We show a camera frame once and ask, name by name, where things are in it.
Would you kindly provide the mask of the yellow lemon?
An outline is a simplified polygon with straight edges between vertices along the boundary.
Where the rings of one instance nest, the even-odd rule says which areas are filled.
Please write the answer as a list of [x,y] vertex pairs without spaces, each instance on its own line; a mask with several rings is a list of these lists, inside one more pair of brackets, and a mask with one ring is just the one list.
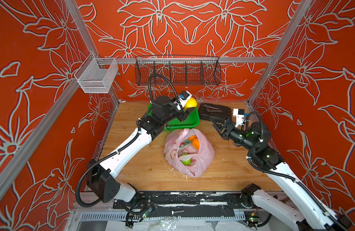
[[187,100],[184,110],[188,110],[189,108],[195,108],[197,106],[197,101],[193,97]]

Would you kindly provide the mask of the pink plastic bag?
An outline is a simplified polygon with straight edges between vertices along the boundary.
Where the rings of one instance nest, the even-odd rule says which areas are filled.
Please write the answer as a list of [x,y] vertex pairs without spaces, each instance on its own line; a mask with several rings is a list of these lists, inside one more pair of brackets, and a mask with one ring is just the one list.
[[[196,135],[200,142],[199,150],[195,149],[189,137]],[[180,129],[172,131],[165,140],[165,159],[179,172],[197,178],[210,166],[215,151],[207,137],[197,129]],[[182,159],[191,158],[192,163],[185,166]]]

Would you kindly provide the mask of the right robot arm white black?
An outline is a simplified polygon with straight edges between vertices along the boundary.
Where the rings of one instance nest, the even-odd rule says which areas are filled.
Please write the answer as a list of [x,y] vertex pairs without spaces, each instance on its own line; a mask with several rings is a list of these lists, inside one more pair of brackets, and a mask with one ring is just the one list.
[[222,139],[247,149],[248,163],[271,178],[296,206],[286,205],[252,183],[241,191],[240,202],[245,208],[261,208],[294,231],[347,231],[351,228],[351,221],[345,215],[337,215],[318,199],[280,153],[269,146],[272,133],[259,113],[250,112],[241,125],[231,118],[212,117],[210,120]]

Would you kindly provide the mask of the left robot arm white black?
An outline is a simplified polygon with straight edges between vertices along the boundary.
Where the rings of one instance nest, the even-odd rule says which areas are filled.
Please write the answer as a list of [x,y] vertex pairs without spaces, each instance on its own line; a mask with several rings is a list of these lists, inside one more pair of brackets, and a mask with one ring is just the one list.
[[[173,89],[174,98],[159,96],[150,97],[150,108],[136,121],[133,133],[107,156],[88,162],[85,173],[80,177],[76,189],[76,202],[84,208],[93,207],[99,202],[111,200],[121,201],[134,206],[138,201],[138,191],[131,184],[116,180],[123,167],[145,146],[159,136],[174,119],[185,121],[195,110],[197,102],[192,94],[184,90],[177,93]],[[80,188],[86,183],[97,196],[94,202],[87,203],[81,199]]]

